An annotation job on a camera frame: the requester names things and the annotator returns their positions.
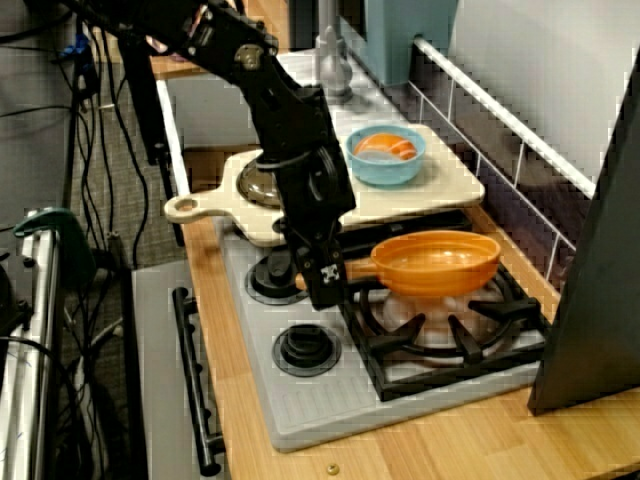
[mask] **orange saucepan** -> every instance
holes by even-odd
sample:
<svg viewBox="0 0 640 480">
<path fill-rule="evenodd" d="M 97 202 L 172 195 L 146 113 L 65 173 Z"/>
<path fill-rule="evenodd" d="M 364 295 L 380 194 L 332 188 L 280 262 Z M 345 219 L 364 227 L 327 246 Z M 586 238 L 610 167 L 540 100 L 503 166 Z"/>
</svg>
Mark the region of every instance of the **orange saucepan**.
<svg viewBox="0 0 640 480">
<path fill-rule="evenodd" d="M 400 295 L 462 295 L 485 285 L 498 269 L 500 245 L 469 232 L 432 230 L 401 235 L 376 245 L 371 257 L 346 262 L 347 277 L 375 275 Z M 304 279 L 296 278 L 304 289 Z"/>
</svg>

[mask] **black grate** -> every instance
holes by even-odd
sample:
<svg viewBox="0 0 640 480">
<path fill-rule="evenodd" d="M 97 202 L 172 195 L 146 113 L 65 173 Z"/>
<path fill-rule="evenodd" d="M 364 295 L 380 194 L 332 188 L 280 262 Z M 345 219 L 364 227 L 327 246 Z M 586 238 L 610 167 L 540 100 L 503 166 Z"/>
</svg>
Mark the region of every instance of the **black grate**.
<svg viewBox="0 0 640 480">
<path fill-rule="evenodd" d="M 514 324 L 518 324 L 521 331 L 537 330 L 543 338 L 546 338 L 550 328 L 549 322 L 540 313 L 539 302 L 524 293 L 506 268 L 500 266 L 494 281 L 500 287 L 505 301 L 470 302 L 469 308 L 494 320 L 498 327 L 489 339 L 479 343 L 455 316 L 450 316 L 449 325 L 456 340 L 455 348 L 432 348 L 414 343 L 426 321 L 423 314 L 394 332 L 386 331 L 371 312 L 368 300 L 369 292 L 385 287 L 374 279 L 353 283 L 352 301 L 341 306 L 341 310 L 380 400 L 385 402 L 540 360 L 545 341 L 507 352 L 487 352 L 504 338 Z M 358 301 L 355 300 L 356 294 L 360 297 Z M 366 328 L 356 317 L 357 311 Z M 416 358 L 458 358 L 459 362 L 455 366 L 390 381 L 384 371 L 384 360 L 387 355 L 399 351 Z"/>
</svg>

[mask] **black burner knob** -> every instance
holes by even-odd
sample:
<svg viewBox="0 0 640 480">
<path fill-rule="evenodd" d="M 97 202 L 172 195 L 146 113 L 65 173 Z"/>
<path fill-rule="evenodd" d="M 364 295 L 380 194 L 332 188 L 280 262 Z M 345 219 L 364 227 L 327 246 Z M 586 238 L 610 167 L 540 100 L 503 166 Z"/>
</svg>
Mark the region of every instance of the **black burner knob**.
<svg viewBox="0 0 640 480">
<path fill-rule="evenodd" d="M 313 377 L 338 363 L 342 345 L 331 330 L 310 324 L 282 332 L 273 345 L 273 359 L 283 371 L 296 377 Z"/>
<path fill-rule="evenodd" d="M 333 353 L 329 335 L 313 325 L 291 327 L 280 348 L 284 359 L 298 368 L 322 365 Z"/>
<path fill-rule="evenodd" d="M 249 274 L 253 289 L 267 298 L 288 298 L 300 293 L 296 288 L 297 269 L 288 249 L 274 249 Z"/>
<path fill-rule="evenodd" d="M 286 285 L 291 281 L 293 262 L 289 250 L 274 250 L 267 260 L 269 279 L 276 285 Z"/>
</svg>

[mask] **oven door handle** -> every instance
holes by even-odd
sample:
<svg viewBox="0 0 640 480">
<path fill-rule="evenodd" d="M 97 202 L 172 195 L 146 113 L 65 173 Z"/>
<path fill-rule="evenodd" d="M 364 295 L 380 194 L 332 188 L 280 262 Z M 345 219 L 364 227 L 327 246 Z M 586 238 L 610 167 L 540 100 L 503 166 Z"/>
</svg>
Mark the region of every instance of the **oven door handle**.
<svg viewBox="0 0 640 480">
<path fill-rule="evenodd" d="M 176 288 L 172 296 L 200 474 L 204 477 L 213 477 L 221 470 L 214 456 L 224 452 L 225 447 L 222 434 L 209 433 L 207 423 L 211 412 L 204 404 L 204 395 L 200 384 L 201 366 L 197 363 L 192 336 L 195 326 L 189 322 L 188 318 L 198 312 L 198 306 L 193 298 L 189 298 L 189 291 L 186 288 Z"/>
</svg>

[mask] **toy stove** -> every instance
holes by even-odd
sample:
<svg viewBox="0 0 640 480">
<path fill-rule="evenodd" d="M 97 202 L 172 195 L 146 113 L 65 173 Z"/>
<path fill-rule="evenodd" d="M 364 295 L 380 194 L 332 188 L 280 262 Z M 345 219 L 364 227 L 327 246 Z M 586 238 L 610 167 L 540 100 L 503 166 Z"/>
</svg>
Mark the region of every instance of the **toy stove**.
<svg viewBox="0 0 640 480">
<path fill-rule="evenodd" d="M 314 311 L 285 247 L 253 246 L 214 220 L 272 444 L 292 451 L 533 382 L 549 324 L 506 269 L 460 297 L 353 281 L 350 301 Z M 391 236 L 470 229 L 460 211 L 340 234 L 346 259 Z"/>
</svg>

